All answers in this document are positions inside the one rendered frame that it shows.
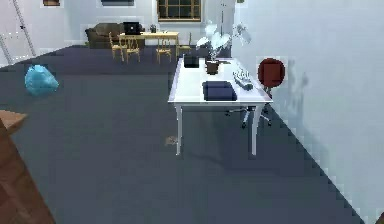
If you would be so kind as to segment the light wooden chair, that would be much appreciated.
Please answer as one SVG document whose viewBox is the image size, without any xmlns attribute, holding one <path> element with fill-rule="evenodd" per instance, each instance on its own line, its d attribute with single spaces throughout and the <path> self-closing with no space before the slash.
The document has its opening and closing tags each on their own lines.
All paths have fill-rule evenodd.
<svg viewBox="0 0 384 224">
<path fill-rule="evenodd" d="M 171 40 L 169 38 L 159 38 L 156 48 L 158 63 L 161 63 L 161 56 L 166 55 L 169 60 L 172 59 Z"/>
<path fill-rule="evenodd" d="M 125 37 L 126 43 L 126 61 L 129 61 L 129 56 L 132 54 L 137 55 L 137 60 L 140 60 L 140 48 L 138 45 L 138 39 L 134 35 L 129 35 Z"/>
<path fill-rule="evenodd" d="M 184 53 L 188 53 L 191 51 L 192 43 L 192 33 L 189 32 L 188 34 L 185 34 L 177 43 L 176 45 L 176 56 L 178 58 L 182 57 Z"/>
<path fill-rule="evenodd" d="M 121 60 L 124 60 L 122 47 L 119 44 L 115 44 L 113 42 L 112 33 L 109 33 L 108 36 L 109 36 L 109 43 L 110 43 L 111 52 L 112 52 L 112 58 L 115 59 L 116 53 L 119 52 Z"/>
</svg>

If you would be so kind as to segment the red office chair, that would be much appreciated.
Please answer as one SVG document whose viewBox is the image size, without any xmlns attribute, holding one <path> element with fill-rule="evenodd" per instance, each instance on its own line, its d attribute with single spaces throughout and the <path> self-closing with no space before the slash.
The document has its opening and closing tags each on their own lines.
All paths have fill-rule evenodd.
<svg viewBox="0 0 384 224">
<path fill-rule="evenodd" d="M 272 89 L 278 87 L 285 77 L 285 66 L 282 61 L 275 58 L 265 58 L 258 65 L 257 69 L 258 81 L 260 82 L 263 91 L 272 98 Z M 252 112 L 256 110 L 256 106 L 245 106 L 240 109 L 227 110 L 225 115 L 229 116 L 234 112 L 244 112 L 242 128 L 247 126 L 248 119 Z"/>
</svg>

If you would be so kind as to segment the brown sofa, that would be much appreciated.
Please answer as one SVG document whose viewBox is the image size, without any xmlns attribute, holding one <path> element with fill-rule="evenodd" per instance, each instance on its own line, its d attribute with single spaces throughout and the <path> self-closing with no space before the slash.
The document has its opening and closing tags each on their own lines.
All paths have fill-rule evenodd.
<svg viewBox="0 0 384 224">
<path fill-rule="evenodd" d="M 111 47 L 111 43 L 118 45 L 118 35 L 123 32 L 122 23 L 98 23 L 93 28 L 85 30 L 89 47 L 92 49 L 107 49 Z"/>
</svg>

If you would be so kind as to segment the white house plant brown pot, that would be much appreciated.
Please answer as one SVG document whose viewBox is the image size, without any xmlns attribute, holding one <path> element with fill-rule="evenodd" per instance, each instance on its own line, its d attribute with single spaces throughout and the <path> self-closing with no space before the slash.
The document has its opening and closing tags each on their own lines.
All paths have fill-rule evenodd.
<svg viewBox="0 0 384 224">
<path fill-rule="evenodd" d="M 222 49 L 226 48 L 230 42 L 230 34 L 221 34 L 217 32 L 217 24 L 209 20 L 205 26 L 205 35 L 201 37 L 196 48 L 206 46 L 208 48 L 208 56 L 205 59 L 206 71 L 209 75 L 216 75 L 220 61 L 217 59 L 218 54 Z"/>
</svg>

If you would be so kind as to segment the black box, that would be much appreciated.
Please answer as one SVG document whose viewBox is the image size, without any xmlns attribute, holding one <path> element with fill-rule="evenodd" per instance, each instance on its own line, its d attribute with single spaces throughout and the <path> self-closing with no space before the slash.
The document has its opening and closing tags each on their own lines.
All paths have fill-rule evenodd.
<svg viewBox="0 0 384 224">
<path fill-rule="evenodd" d="M 184 59 L 184 67 L 185 68 L 198 68 L 199 67 L 199 57 L 193 55 L 185 55 Z"/>
</svg>

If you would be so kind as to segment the brown framed window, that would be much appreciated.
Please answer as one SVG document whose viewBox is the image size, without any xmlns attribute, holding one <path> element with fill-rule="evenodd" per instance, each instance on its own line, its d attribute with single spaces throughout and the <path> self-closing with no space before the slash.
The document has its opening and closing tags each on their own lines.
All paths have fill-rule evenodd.
<svg viewBox="0 0 384 224">
<path fill-rule="evenodd" d="M 157 0 L 159 22 L 200 22 L 201 0 Z"/>
</svg>

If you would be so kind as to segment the light wooden dining table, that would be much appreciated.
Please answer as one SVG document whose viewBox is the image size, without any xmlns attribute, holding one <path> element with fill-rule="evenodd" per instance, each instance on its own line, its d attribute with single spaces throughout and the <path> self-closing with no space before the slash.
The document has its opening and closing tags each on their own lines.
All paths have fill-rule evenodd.
<svg viewBox="0 0 384 224">
<path fill-rule="evenodd" d="M 158 47 L 174 47 L 175 55 L 179 53 L 179 33 L 178 32 L 140 32 L 139 34 L 125 34 L 121 33 L 118 35 L 119 42 L 128 39 L 136 40 L 156 40 Z"/>
</svg>

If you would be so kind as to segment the light blue bag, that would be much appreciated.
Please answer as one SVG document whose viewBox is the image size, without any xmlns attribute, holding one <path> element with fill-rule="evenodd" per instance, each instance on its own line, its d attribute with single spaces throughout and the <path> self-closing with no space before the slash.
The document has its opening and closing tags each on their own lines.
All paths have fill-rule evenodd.
<svg viewBox="0 0 384 224">
<path fill-rule="evenodd" d="M 59 82 L 53 74 L 43 65 L 31 65 L 25 74 L 25 88 L 35 96 L 55 92 Z"/>
</svg>

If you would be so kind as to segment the dark framed wall picture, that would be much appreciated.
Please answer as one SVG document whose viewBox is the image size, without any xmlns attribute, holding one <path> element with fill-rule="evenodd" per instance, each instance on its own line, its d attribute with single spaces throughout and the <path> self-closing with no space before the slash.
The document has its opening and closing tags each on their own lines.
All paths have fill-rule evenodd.
<svg viewBox="0 0 384 224">
<path fill-rule="evenodd" d="M 135 6 L 135 0 L 100 0 L 103 6 L 131 7 Z"/>
</svg>

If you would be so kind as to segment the brown wooden cabinet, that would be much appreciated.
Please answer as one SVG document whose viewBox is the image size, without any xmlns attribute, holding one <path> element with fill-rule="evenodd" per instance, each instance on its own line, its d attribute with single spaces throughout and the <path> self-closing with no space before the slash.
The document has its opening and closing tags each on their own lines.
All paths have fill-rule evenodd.
<svg viewBox="0 0 384 224">
<path fill-rule="evenodd" d="M 0 110 L 0 224 L 56 224 L 11 138 L 26 117 Z"/>
</svg>

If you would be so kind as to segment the white ladder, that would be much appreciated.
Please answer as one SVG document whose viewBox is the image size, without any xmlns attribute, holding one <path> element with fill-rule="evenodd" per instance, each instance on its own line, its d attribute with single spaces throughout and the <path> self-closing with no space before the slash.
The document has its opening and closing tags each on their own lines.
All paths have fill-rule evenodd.
<svg viewBox="0 0 384 224">
<path fill-rule="evenodd" d="M 18 0 L 0 0 L 0 49 L 8 64 L 36 55 Z"/>
</svg>

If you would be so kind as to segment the white table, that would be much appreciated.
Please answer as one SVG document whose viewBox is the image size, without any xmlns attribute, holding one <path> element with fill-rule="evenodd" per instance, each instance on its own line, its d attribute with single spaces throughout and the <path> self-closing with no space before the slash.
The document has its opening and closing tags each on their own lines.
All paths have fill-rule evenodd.
<svg viewBox="0 0 384 224">
<path fill-rule="evenodd" d="M 181 154 L 182 148 L 182 121 L 184 107 L 237 107 L 240 109 L 245 106 L 256 106 L 251 122 L 251 153 L 257 152 L 257 130 L 259 119 L 262 117 L 261 111 L 267 103 L 273 100 L 263 91 L 260 82 L 251 76 L 253 89 L 246 91 L 241 88 L 233 78 L 233 72 L 243 69 L 244 66 L 236 58 L 219 58 L 220 65 L 216 75 L 209 75 L 206 71 L 205 61 L 199 60 L 198 68 L 185 68 L 184 59 L 180 58 L 175 71 L 172 88 L 168 102 L 173 104 L 177 117 L 177 147 L 176 154 Z M 202 83 L 206 81 L 228 81 L 237 94 L 236 101 L 206 101 L 204 99 Z"/>
</svg>

